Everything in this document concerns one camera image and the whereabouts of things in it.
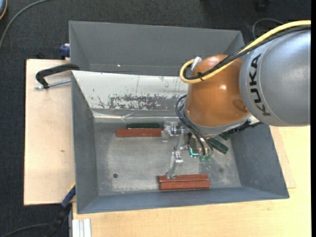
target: gray bin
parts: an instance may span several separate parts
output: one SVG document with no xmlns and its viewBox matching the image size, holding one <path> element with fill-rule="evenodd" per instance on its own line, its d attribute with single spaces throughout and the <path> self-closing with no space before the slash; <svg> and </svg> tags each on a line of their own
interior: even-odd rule
<svg viewBox="0 0 316 237">
<path fill-rule="evenodd" d="M 177 76 L 181 65 L 196 55 L 230 54 L 243 44 L 238 31 L 70 22 L 71 62 L 99 72 L 94 73 L 100 78 L 96 80 L 104 72 Z M 116 129 L 135 119 L 103 122 L 103 106 L 100 111 L 91 108 L 88 96 L 94 90 L 83 86 L 84 77 L 78 81 L 79 74 L 72 75 L 78 213 L 289 197 L 267 125 L 222 141 L 229 152 L 216 153 L 210 163 L 183 153 L 182 174 L 207 174 L 209 190 L 160 192 L 157 176 L 167 171 L 177 137 L 167 143 L 161 138 L 116 138 Z M 174 112 L 168 117 L 177 119 Z M 161 115 L 151 118 L 163 122 Z"/>
</svg>

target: yellow cable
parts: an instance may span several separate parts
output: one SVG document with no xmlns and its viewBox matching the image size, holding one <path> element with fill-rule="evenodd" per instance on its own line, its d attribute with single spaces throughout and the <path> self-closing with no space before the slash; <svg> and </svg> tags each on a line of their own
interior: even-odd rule
<svg viewBox="0 0 316 237">
<path fill-rule="evenodd" d="M 301 21 L 294 21 L 294 22 L 290 22 L 290 23 L 287 23 L 287 24 L 284 24 L 284 25 L 281 25 L 281 26 L 278 26 L 270 31 L 268 31 L 267 33 L 263 34 L 262 36 L 260 36 L 259 38 L 257 38 L 256 40 L 254 40 L 252 43 L 250 43 L 249 45 L 247 45 L 244 49 L 242 49 L 240 52 L 243 52 L 243 51 L 246 51 L 247 49 L 253 47 L 254 45 L 256 44 L 259 44 L 260 42 L 262 42 L 263 40 L 267 39 L 268 37 L 280 32 L 280 31 L 283 31 L 283 30 L 286 30 L 288 28 L 291 28 L 291 27 L 296 27 L 296 26 L 302 26 L 302 25 L 310 25 L 312 22 L 311 20 L 301 20 Z M 201 82 L 203 80 L 207 80 L 207 79 L 210 79 L 212 76 L 216 75 L 217 73 L 221 72 L 223 69 L 227 68 L 229 65 L 231 65 L 234 61 L 231 61 L 230 63 L 220 67 L 219 69 L 215 70 L 214 72 L 208 74 L 208 75 L 205 75 L 203 76 L 201 79 L 198 78 L 198 79 L 186 79 L 184 76 L 183 76 L 183 72 L 184 70 L 190 65 L 193 63 L 194 60 L 190 60 L 188 62 L 186 62 L 181 70 L 180 70 L 180 79 L 181 81 L 183 82 L 186 82 L 186 83 L 198 83 L 198 82 Z"/>
</svg>

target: metal clamp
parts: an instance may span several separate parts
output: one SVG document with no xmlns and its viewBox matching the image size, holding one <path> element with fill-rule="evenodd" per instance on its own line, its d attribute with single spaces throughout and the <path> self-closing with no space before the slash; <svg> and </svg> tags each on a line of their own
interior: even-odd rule
<svg viewBox="0 0 316 237">
<path fill-rule="evenodd" d="M 75 64 L 68 63 L 68 64 L 60 65 L 57 67 L 38 71 L 35 78 L 42 86 L 35 87 L 35 89 L 43 89 L 43 88 L 47 89 L 51 86 L 56 86 L 59 84 L 70 82 L 70 80 L 63 80 L 63 81 L 48 83 L 44 79 L 44 77 L 51 76 L 51 75 L 68 71 L 68 70 L 79 70 L 79 67 Z"/>
</svg>

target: metal bracket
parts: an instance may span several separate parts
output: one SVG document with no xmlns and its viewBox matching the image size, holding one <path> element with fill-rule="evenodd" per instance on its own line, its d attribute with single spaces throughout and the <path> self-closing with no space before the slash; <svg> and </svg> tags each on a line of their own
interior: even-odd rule
<svg viewBox="0 0 316 237">
<path fill-rule="evenodd" d="M 179 176 L 181 173 L 181 168 L 183 164 L 183 160 L 181 157 L 181 151 L 187 148 L 185 138 L 186 131 L 183 127 L 180 128 L 181 133 L 179 136 L 178 144 L 174 147 L 175 151 L 171 152 L 171 162 L 169 170 L 166 172 L 166 176 L 168 179 L 174 178 L 175 176 Z"/>
</svg>

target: wooden board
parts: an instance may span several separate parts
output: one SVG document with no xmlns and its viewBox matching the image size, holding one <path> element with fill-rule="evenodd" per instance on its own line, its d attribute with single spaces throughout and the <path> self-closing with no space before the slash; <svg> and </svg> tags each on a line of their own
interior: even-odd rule
<svg viewBox="0 0 316 237">
<path fill-rule="evenodd" d="M 60 203 L 75 181 L 70 83 L 48 90 L 35 75 L 65 64 L 61 60 L 27 60 L 25 95 L 24 204 Z M 47 77 L 70 78 L 70 72 Z"/>
</svg>

